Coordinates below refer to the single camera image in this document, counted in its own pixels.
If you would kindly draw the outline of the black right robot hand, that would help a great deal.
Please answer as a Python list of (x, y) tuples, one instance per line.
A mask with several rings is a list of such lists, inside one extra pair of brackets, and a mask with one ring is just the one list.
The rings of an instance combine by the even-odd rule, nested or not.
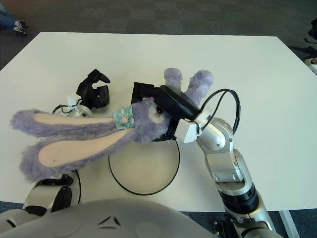
[(167, 131), (153, 138), (151, 141), (159, 142), (175, 140), (174, 136), (180, 119), (194, 120), (200, 113), (199, 107), (180, 89), (173, 86), (162, 85), (156, 87), (152, 84), (134, 83), (132, 103), (139, 103), (144, 99), (153, 98), (153, 115), (161, 118), (163, 113), (169, 115)]

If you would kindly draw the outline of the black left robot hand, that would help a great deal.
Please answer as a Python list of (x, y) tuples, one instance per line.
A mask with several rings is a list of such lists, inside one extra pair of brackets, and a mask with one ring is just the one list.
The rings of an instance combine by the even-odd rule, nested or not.
[(87, 78), (82, 81), (76, 94), (81, 97), (81, 105), (89, 108), (103, 108), (109, 104), (109, 89), (108, 86), (100, 86), (96, 89), (93, 88), (93, 84), (102, 81), (106, 84), (110, 84), (110, 80), (103, 73), (94, 69), (90, 72)]

